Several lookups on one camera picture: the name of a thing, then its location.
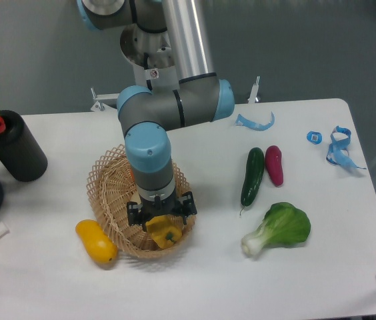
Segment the blue tag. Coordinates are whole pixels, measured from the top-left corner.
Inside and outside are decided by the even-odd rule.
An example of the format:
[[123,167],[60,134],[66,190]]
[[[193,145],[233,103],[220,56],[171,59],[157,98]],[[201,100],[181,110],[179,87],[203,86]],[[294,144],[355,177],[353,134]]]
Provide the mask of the blue tag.
[[[342,140],[336,140],[334,133],[342,133],[347,137]],[[342,150],[348,153],[348,145],[351,142],[351,131],[346,128],[341,128],[340,126],[336,126],[330,134],[330,139],[332,143],[329,146],[329,150],[327,152],[326,160],[327,162],[331,163],[332,165],[340,165],[344,168],[356,168],[356,169],[366,169],[357,166],[350,158],[349,154],[345,155]]]
[[266,125],[262,125],[260,123],[250,121],[239,114],[239,116],[237,117],[237,120],[235,120],[235,125],[248,127],[249,129],[256,130],[256,131],[265,131],[271,128],[274,122],[275,122],[275,117],[274,117],[274,113],[272,112],[271,112],[271,121]]
[[319,145],[323,140],[320,132],[310,131],[307,134],[307,140],[315,145]]

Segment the silver metal tube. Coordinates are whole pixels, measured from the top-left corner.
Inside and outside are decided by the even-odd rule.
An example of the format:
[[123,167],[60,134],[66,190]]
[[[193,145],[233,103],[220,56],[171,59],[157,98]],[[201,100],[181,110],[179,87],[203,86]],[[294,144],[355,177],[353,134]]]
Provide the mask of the silver metal tube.
[[199,0],[163,0],[179,79],[215,72]]

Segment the black vase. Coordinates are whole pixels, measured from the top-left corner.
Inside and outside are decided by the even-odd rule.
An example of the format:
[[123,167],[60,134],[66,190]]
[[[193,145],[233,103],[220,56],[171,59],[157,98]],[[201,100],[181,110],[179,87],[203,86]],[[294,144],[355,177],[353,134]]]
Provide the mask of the black vase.
[[12,176],[22,182],[40,178],[47,158],[22,117],[10,110],[0,111],[6,130],[0,133],[0,161]]

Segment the white table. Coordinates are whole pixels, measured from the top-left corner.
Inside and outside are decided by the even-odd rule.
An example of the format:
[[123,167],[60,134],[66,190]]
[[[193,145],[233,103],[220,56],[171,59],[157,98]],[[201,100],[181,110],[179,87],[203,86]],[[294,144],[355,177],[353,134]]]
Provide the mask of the white table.
[[[275,124],[264,132],[234,125],[238,113]],[[351,175],[325,160],[336,125],[352,130],[350,156],[365,159],[348,105],[338,99],[238,105],[234,114],[169,132],[174,161],[198,209],[191,237],[174,255],[142,261],[120,255],[111,270],[87,256],[75,233],[93,218],[86,195],[96,160],[123,142],[116,112],[24,117],[48,156],[32,183],[14,181],[0,163],[0,319],[317,319],[376,314],[376,196],[369,172]],[[306,140],[320,131],[323,142]],[[247,153],[276,144],[284,185],[267,174],[239,217]],[[312,224],[304,246],[257,259],[240,240],[266,210],[288,201]]]

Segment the red eggplant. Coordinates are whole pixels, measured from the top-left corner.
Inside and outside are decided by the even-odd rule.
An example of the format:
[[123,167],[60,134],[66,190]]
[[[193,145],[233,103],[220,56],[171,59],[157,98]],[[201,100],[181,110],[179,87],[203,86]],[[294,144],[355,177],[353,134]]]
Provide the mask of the red eggplant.
[[283,184],[283,166],[281,164],[281,151],[276,145],[272,145],[265,153],[265,168],[276,187]]

